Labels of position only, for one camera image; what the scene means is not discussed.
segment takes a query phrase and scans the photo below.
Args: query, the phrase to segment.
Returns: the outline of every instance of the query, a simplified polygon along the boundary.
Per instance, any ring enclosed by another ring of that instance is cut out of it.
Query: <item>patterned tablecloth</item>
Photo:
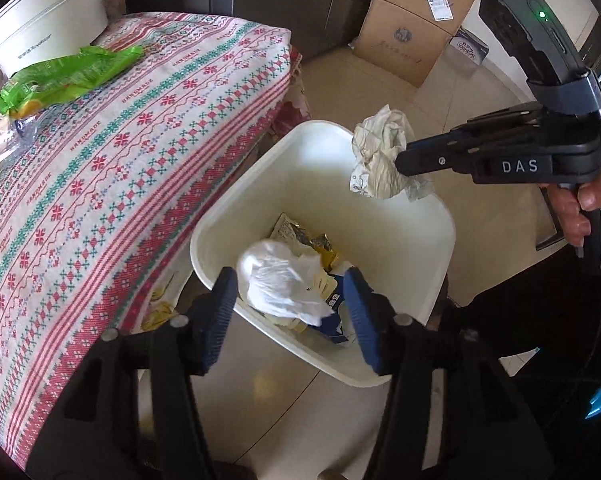
[[[23,468],[98,335],[138,327],[157,280],[173,281],[197,219],[280,110],[287,126],[302,120],[283,107],[298,61],[287,30],[151,13],[97,43],[146,55],[47,110],[36,145],[0,174],[0,444]]]

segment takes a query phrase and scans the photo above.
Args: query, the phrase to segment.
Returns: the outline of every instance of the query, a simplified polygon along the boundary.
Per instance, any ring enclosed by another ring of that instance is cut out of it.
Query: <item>green plastic bag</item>
[[[85,46],[75,56],[41,61],[16,72],[0,91],[0,113],[21,119],[101,86],[142,56],[142,47],[112,52]]]

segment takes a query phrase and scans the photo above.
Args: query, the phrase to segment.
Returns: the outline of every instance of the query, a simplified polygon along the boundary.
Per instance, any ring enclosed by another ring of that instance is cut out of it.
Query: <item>tablecloth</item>
[[[24,468],[59,393],[109,326],[138,327],[200,215],[282,110],[290,33],[148,13],[97,44],[145,56],[40,118],[0,173],[0,445]]]

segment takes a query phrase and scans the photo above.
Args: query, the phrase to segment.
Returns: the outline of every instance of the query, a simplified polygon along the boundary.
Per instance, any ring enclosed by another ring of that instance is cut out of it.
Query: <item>crumpled tissue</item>
[[[318,253],[295,256],[282,242],[261,240],[241,255],[236,273],[241,298],[264,314],[320,326],[334,313],[315,286],[324,274]]]
[[[407,143],[416,140],[405,114],[385,105],[372,117],[357,124],[352,138],[356,166],[349,189],[371,198],[391,198],[403,189],[410,201],[423,198],[434,190],[424,175],[400,174],[394,161]]]

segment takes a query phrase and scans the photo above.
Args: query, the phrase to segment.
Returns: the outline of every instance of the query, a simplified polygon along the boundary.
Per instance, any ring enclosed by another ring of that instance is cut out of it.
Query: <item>trash can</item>
[[[265,153],[197,223],[190,250],[200,280],[211,289],[221,268],[235,268],[239,256],[267,238],[280,213],[287,213],[310,232],[327,234],[397,312],[426,323],[452,257],[452,216],[435,194],[411,203],[404,193],[376,200],[351,192],[351,142],[351,132],[338,124],[308,121]],[[374,374],[357,342],[343,348],[315,330],[297,333],[276,326],[240,298],[234,309],[346,384],[376,386],[389,380]]]

